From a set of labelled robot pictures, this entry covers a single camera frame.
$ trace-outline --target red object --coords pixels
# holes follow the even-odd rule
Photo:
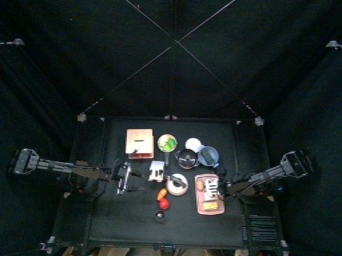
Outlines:
[[[166,211],[170,207],[170,202],[167,201],[166,198],[162,198],[159,201],[159,208]]]

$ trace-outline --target green object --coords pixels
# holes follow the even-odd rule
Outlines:
[[[177,141],[174,139],[169,139],[167,144],[170,148],[174,148],[177,146]]]
[[[166,144],[166,145],[165,145],[165,147],[163,147],[163,151],[166,151],[166,152],[170,152],[170,151],[171,151],[171,147],[170,147],[170,145],[169,145],[169,144]]]

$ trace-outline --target black backdrop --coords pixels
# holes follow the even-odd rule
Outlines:
[[[288,242],[298,252],[340,253],[342,54],[325,46],[341,38],[341,1],[2,1],[0,8],[0,42],[26,42],[0,46],[2,253],[46,241],[58,197],[42,175],[8,181],[11,153],[28,147],[67,160],[86,110],[261,115],[273,163],[302,146],[320,165],[309,181],[289,184]]]

